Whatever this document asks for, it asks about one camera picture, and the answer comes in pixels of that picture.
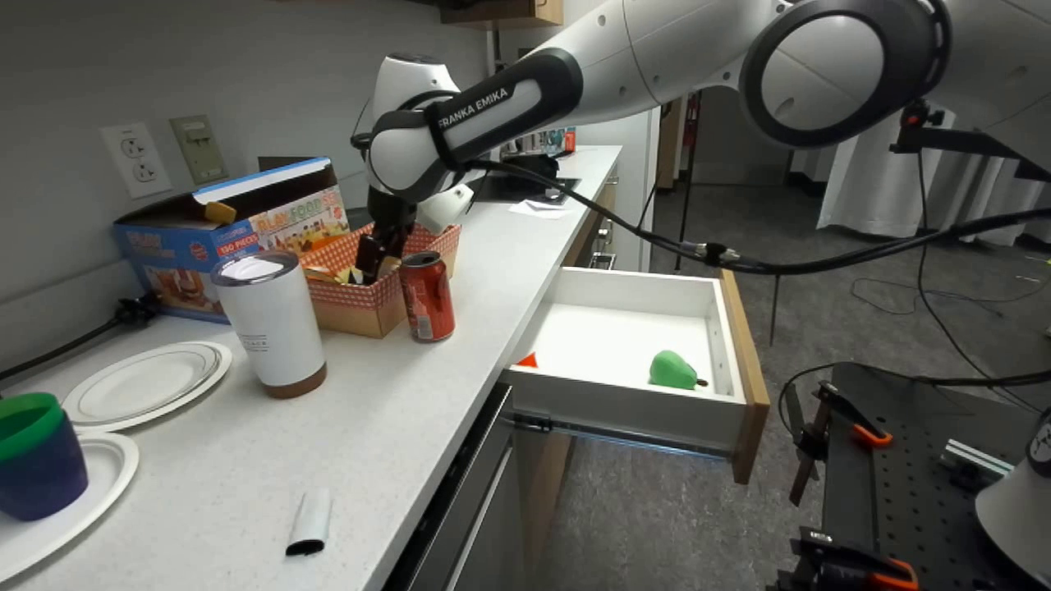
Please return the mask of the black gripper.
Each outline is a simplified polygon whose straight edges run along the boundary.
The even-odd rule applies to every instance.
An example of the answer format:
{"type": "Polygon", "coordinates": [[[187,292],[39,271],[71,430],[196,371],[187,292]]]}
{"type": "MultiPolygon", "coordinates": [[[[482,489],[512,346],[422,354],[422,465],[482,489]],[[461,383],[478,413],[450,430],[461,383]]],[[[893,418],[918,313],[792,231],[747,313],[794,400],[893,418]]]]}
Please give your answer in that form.
{"type": "Polygon", "coordinates": [[[404,240],[413,231],[417,208],[380,190],[367,193],[371,231],[358,240],[355,265],[367,281],[380,277],[388,256],[400,256],[404,240]]]}

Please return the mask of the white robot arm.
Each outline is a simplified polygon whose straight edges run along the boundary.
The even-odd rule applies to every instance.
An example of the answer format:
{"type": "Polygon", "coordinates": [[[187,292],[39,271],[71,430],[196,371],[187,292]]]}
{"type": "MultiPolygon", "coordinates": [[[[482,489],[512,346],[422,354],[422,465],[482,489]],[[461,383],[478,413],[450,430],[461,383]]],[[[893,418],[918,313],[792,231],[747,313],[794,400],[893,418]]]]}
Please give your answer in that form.
{"type": "Polygon", "coordinates": [[[468,90],[392,55],[355,137],[373,251],[400,252],[417,208],[510,137],[712,85],[792,148],[846,141],[926,97],[1051,167],[1051,0],[600,0],[468,90]]]}

